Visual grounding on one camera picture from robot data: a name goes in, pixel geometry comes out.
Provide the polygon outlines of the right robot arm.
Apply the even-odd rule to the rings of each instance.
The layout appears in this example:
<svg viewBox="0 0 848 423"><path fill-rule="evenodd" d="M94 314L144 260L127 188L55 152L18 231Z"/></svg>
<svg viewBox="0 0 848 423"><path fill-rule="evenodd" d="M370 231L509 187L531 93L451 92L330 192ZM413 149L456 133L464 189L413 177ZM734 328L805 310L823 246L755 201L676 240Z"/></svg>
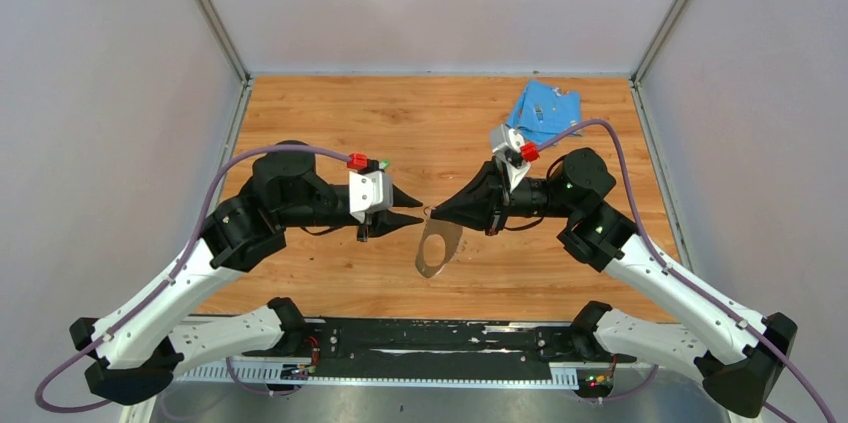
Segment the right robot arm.
<svg viewBox="0 0 848 423"><path fill-rule="evenodd" d="M638 290L676 320L671 327L589 302L572 322L575 354L592 361L608 352L664 367L698 383L726 410L759 416L797 333L790 318L735 302L658 249L607 202L616 181L595 151L574 150L544 177L517 184L509 170L498 159L485 162L432 217L489 236L512 217L564 219L558 240L572 258Z"/></svg>

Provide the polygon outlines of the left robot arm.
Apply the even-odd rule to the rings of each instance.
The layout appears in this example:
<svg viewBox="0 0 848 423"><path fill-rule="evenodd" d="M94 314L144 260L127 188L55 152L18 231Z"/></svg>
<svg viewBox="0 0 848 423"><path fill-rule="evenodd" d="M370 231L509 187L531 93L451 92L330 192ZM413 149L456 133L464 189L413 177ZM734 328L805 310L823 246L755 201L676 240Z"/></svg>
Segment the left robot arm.
<svg viewBox="0 0 848 423"><path fill-rule="evenodd" d="M92 394L134 405L196 367L247 352L298 354L305 319L288 298L218 322L181 322L219 289L286 245L288 229L352 227L359 241L414 225L418 201L398 189L377 160L332 152L348 180L331 184L316 169L319 147L289 140L245 153L252 170L241 190L218 204L205 200L183 250L156 278L109 315L81 318L70 329L89 356Z"/></svg>

